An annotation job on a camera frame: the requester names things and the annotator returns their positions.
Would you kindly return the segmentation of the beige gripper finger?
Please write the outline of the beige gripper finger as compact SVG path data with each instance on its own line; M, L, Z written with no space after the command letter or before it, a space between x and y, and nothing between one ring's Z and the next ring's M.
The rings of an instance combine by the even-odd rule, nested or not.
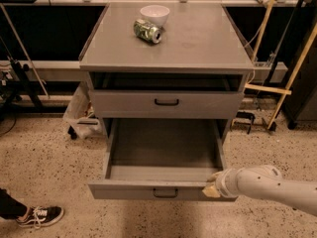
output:
M202 192L207 196L207 197L213 197L213 198L219 198L220 193L218 192L217 188L215 185L208 185L205 186L202 189Z

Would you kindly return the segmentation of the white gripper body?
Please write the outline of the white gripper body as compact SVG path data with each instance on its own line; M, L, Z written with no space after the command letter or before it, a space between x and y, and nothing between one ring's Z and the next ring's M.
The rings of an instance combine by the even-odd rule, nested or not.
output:
M226 169L212 174L207 179L207 186L215 185L220 197L235 198L242 194L238 188L238 173L237 169Z

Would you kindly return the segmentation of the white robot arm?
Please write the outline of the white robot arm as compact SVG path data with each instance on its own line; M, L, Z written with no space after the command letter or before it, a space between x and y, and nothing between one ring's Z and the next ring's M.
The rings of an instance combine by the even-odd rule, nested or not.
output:
M207 197L271 200L317 215L317 182L284 179L274 166L225 169L213 174L202 192Z

